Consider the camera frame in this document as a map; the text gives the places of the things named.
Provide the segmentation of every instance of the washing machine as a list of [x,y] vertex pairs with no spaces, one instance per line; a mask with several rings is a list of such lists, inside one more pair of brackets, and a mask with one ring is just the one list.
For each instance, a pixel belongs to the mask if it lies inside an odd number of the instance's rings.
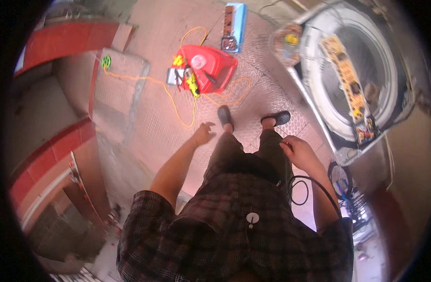
[[[389,128],[406,120],[418,94],[431,92],[422,89],[430,79],[423,48],[412,30],[393,25],[395,14],[374,3],[320,3],[270,40],[275,57],[305,98],[341,166],[351,164],[380,142]],[[331,38],[343,48],[342,55],[352,67],[347,72],[354,73],[350,78],[361,89],[362,119],[355,120],[357,110],[349,102],[353,89],[350,93],[346,89],[346,75],[337,61],[344,58],[340,53],[331,56],[335,49],[324,47]],[[360,140],[358,124],[371,127],[368,139]]]

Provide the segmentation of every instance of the shirt sleeve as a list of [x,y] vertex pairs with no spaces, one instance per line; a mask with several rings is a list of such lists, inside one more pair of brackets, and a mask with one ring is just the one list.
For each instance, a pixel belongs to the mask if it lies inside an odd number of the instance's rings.
[[135,194],[117,249],[117,269],[123,281],[154,280],[148,269],[162,268],[167,260],[167,228],[175,217],[171,204],[151,191]]
[[344,217],[325,228],[321,237],[328,248],[328,266],[334,281],[351,281],[354,266],[352,219]]

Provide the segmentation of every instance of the foot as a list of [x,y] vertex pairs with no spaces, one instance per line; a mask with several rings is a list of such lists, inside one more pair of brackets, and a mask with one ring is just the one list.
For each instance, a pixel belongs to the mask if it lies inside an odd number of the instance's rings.
[[233,119],[231,117],[231,113],[229,112],[229,108],[226,105],[221,106],[217,110],[218,119],[222,124],[225,132],[233,133],[234,132],[234,124]]
[[272,124],[272,127],[274,127],[277,125],[284,125],[288,123],[290,120],[291,120],[291,114],[287,110],[284,110],[279,113],[263,117],[261,119],[261,124],[264,126],[263,122],[265,122],[266,125]]

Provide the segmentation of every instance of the person's left hand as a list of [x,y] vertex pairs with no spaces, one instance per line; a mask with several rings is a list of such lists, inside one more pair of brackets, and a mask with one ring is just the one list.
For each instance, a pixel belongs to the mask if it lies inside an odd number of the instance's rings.
[[216,133],[210,133],[211,126],[214,126],[215,123],[206,122],[200,124],[200,127],[195,131],[191,139],[195,142],[196,146],[201,146],[208,143]]

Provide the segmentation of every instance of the red plastic stool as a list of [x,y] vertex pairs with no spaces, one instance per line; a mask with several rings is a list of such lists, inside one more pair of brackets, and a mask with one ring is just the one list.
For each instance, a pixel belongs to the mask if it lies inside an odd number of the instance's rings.
[[[201,69],[193,68],[200,93],[222,93],[237,67],[237,59],[211,46],[184,45],[176,55],[185,57],[190,65],[196,55],[201,55],[206,60]],[[210,82],[203,71],[212,76],[216,83]],[[183,83],[183,86],[189,89],[187,83]]]

